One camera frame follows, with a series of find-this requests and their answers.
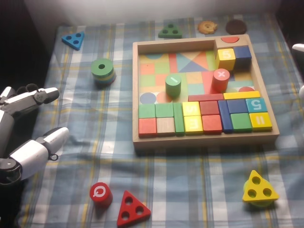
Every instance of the blue checkered cloth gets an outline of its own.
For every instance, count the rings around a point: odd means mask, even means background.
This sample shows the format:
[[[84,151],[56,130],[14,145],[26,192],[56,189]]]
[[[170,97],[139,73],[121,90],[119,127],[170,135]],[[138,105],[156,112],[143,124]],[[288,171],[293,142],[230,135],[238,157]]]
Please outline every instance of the blue checkered cloth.
[[[132,44],[159,40],[170,21],[184,38],[204,37],[202,20],[218,23],[215,35],[227,35],[232,18],[246,22],[259,67],[279,125],[274,144],[214,146],[187,150],[146,151],[136,155],[132,143]],[[161,22],[60,27],[45,87],[60,98],[40,109],[33,137],[57,126],[70,130],[59,160],[29,179],[19,224],[25,228],[114,228],[125,190],[147,205],[149,228],[303,228],[304,124],[298,91],[302,79],[273,15],[234,15]],[[61,36],[85,31],[80,51]],[[113,60],[117,79],[95,88],[91,63]],[[256,170],[280,195],[266,209],[242,202],[243,185]],[[105,182],[113,202],[94,207],[90,187]]]

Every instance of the blue printed triangle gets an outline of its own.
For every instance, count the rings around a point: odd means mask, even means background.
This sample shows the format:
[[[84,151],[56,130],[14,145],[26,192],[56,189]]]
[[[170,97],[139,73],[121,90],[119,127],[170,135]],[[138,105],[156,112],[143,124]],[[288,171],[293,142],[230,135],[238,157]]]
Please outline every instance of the blue printed triangle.
[[[190,59],[186,58],[185,56],[181,55],[180,53],[176,54],[176,60],[177,60],[177,70],[180,72],[189,62],[191,62]]]
[[[69,45],[71,48],[79,51],[82,45],[82,41],[84,40],[85,33],[78,32],[70,35],[65,35],[61,38],[62,42],[66,45]]]
[[[208,71],[207,69],[201,67],[200,65],[196,64],[195,62],[189,62],[183,69],[179,70],[180,73],[186,72],[198,72],[198,71]]]

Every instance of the toy block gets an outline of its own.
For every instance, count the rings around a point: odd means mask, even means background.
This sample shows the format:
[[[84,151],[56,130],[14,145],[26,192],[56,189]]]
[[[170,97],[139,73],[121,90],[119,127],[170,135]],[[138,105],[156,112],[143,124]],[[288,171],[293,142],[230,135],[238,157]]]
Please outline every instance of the toy block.
[[[181,37],[182,37],[181,31],[174,24],[167,25],[158,33],[158,38],[177,39],[177,38],[181,38]]]
[[[226,91],[230,73],[226,69],[217,69],[213,72],[211,86],[219,93]]]
[[[166,93],[172,98],[176,98],[181,93],[181,77],[178,74],[166,77]]]
[[[163,117],[173,117],[173,103],[163,103],[163,104],[156,104],[156,117],[163,118]]]
[[[184,123],[185,123],[186,135],[203,133],[203,124],[200,115],[185,116]]]
[[[138,118],[155,118],[155,104],[140,104],[138,107]]]
[[[238,42],[239,37],[222,37],[221,40],[224,41],[225,43],[233,44]]]
[[[267,112],[267,107],[263,98],[246,99],[246,103],[250,113]]]
[[[233,49],[219,49],[215,61],[218,69],[233,70],[236,62],[236,56]]]
[[[271,131],[272,124],[268,113],[250,113],[253,131]]]
[[[182,114],[183,116],[200,116],[200,106],[199,102],[183,102],[182,103]]]
[[[188,101],[218,101],[224,100],[223,94],[189,95]]]
[[[140,138],[156,137],[156,118],[139,119],[138,136]]]
[[[228,110],[227,101],[218,101],[218,108],[222,120],[223,132],[224,133],[232,133],[233,125],[230,118],[230,113]]]
[[[236,56],[235,70],[249,69],[251,65],[251,53],[249,46],[233,47]]]
[[[248,113],[245,99],[227,100],[227,105],[230,114]]]
[[[259,91],[224,93],[224,98],[226,100],[231,100],[231,99],[246,99],[246,98],[259,98],[259,97],[261,97]]]
[[[182,115],[181,103],[173,103],[175,134],[177,136],[185,135],[184,118]]]
[[[99,182],[90,189],[90,198],[100,207],[109,207],[113,200],[113,195],[107,184]]]
[[[219,115],[219,107],[217,101],[202,101],[200,105],[201,115]]]
[[[271,184],[263,179],[255,170],[252,170],[244,190],[244,202],[274,201],[279,195]]]
[[[143,205],[134,195],[124,191],[122,203],[120,205],[117,227],[129,227],[139,222],[143,222],[151,216],[151,211]]]
[[[82,45],[82,41],[84,40],[85,33],[78,32],[70,35],[65,35],[61,37],[62,42],[66,45],[69,45],[71,48],[79,51]]]
[[[222,123],[219,115],[203,115],[201,118],[205,134],[222,133]]]
[[[156,118],[156,129],[158,136],[175,135],[174,118]]]
[[[250,132],[252,125],[248,113],[231,114],[231,121],[234,132]]]

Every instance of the plaid tablecloth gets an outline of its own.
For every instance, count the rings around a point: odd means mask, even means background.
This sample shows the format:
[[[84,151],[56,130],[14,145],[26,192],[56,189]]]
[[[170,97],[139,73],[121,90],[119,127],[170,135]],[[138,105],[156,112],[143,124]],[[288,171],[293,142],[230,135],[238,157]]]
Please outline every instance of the plaid tablecloth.
[[[19,224],[26,228],[114,228],[125,190],[152,211],[137,227],[295,228],[304,227],[304,124],[298,91],[303,82],[273,15],[234,15],[170,20],[184,38],[203,37],[197,25],[219,24],[227,35],[232,18],[246,22],[281,135],[275,144],[214,146],[137,156],[132,143],[132,43],[158,40],[168,21],[60,27],[46,87],[60,98],[40,109],[33,137],[57,126],[70,138],[45,170],[31,178],[23,195]],[[61,36],[85,31],[80,51]],[[94,87],[91,62],[113,60],[116,81]],[[267,209],[242,202],[252,170],[269,180],[280,195]],[[89,189],[97,181],[111,188],[108,210],[94,207]]]

